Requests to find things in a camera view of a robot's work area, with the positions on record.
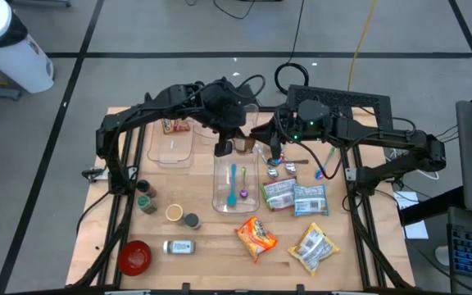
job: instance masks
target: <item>red plastic bowl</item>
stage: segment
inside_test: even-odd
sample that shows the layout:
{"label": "red plastic bowl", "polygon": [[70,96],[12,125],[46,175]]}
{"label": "red plastic bowl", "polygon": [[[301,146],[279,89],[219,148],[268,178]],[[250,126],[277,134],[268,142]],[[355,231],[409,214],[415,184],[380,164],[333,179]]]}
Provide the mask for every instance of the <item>red plastic bowl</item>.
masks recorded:
{"label": "red plastic bowl", "polygon": [[120,270],[125,275],[142,274],[151,263],[151,248],[142,241],[127,243],[120,253]]}

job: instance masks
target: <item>clear plastic bin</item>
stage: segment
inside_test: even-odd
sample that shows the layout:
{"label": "clear plastic bin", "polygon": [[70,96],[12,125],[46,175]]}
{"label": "clear plastic bin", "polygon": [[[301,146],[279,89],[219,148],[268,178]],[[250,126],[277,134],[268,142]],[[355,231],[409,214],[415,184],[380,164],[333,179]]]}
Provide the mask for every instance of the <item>clear plastic bin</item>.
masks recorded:
{"label": "clear plastic bin", "polygon": [[[245,106],[247,112],[246,124],[241,128],[244,134],[249,134],[258,120],[258,106],[250,104]],[[218,141],[217,135],[208,134],[209,129],[199,130],[202,133],[201,139],[205,144],[215,144]],[[212,207],[221,213],[251,213],[260,207],[260,185],[258,180],[258,155],[256,153],[240,154],[236,152],[234,146],[241,144],[241,140],[235,139],[233,152],[224,157],[214,158],[214,192],[212,197]],[[227,206],[227,198],[230,193],[231,166],[236,164],[236,175],[234,193],[236,195],[236,206]],[[242,168],[245,167],[245,189],[247,197],[240,197],[240,190],[243,188]]]}
{"label": "clear plastic bin", "polygon": [[165,134],[160,120],[153,123],[149,160],[161,168],[189,168],[193,164],[194,126],[193,119],[186,119],[189,131]]}
{"label": "clear plastic bin", "polygon": [[[234,193],[236,206],[227,206],[230,193],[231,166],[236,164]],[[243,188],[242,168],[245,167],[245,189],[247,197],[240,197]],[[241,155],[236,152],[214,159],[214,192],[212,207],[220,213],[251,213],[260,207],[260,185],[258,180],[258,158],[256,153]]]}

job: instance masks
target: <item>white bin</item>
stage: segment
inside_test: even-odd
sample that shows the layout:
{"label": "white bin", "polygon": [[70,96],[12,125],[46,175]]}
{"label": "white bin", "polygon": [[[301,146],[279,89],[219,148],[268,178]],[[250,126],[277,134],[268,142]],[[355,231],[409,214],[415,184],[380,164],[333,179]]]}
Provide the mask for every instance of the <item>white bin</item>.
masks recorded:
{"label": "white bin", "polygon": [[4,0],[0,0],[0,71],[30,93],[54,85],[52,61]]}

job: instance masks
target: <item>orange chip bag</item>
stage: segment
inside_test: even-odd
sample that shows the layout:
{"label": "orange chip bag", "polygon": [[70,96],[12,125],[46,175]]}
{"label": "orange chip bag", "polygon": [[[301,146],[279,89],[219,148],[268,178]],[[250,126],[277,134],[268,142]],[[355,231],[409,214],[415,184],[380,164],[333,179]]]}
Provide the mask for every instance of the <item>orange chip bag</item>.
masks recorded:
{"label": "orange chip bag", "polygon": [[234,232],[238,235],[238,238],[242,240],[243,245],[251,254],[254,262],[258,261],[258,255],[260,253],[269,251],[276,246],[278,239],[269,233],[258,220],[257,217],[251,217],[247,220],[241,228],[235,229]]}

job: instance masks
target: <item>concrete floor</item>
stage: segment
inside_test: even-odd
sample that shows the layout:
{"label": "concrete floor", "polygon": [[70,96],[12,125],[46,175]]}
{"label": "concrete floor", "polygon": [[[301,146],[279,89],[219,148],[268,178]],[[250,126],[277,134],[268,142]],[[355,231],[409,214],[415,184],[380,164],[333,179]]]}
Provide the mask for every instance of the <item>concrete floor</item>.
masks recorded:
{"label": "concrete floor", "polygon": [[[26,94],[19,102],[0,99],[0,271],[77,52],[96,5],[103,1],[72,2],[68,9],[21,0],[12,4],[45,52],[66,53],[67,58],[52,59],[57,77],[48,91]],[[248,6],[234,0],[218,2],[239,15]],[[209,0],[197,0],[194,7],[181,0],[104,0],[89,52],[269,52],[272,57],[84,59],[7,292],[63,287],[75,224],[88,189],[80,172],[94,162],[94,131],[108,107],[141,102],[146,91],[158,93],[170,84],[208,82],[223,75],[238,83],[258,73],[268,81],[262,103],[281,103],[285,97],[275,88],[273,74],[286,58],[273,56],[292,49],[301,3],[257,2],[245,20],[235,20]],[[457,3],[472,33],[472,1]],[[354,52],[369,6],[369,1],[360,0],[306,0],[297,52]],[[379,0],[361,51],[471,53],[447,0]],[[360,58],[352,90],[390,96],[394,116],[438,134],[455,124],[455,102],[472,99],[472,58],[436,57],[440,56]],[[310,71],[311,85],[347,88],[350,58],[308,57],[294,62]],[[284,84],[302,82],[297,72],[289,70],[280,79]],[[417,173],[406,176],[406,183],[433,196],[459,186],[458,152],[457,141],[447,144],[448,166],[436,183]],[[445,216],[427,220],[430,239],[415,244],[432,256],[436,246],[447,240],[446,221]],[[409,250],[417,285],[449,291],[448,279]]]}

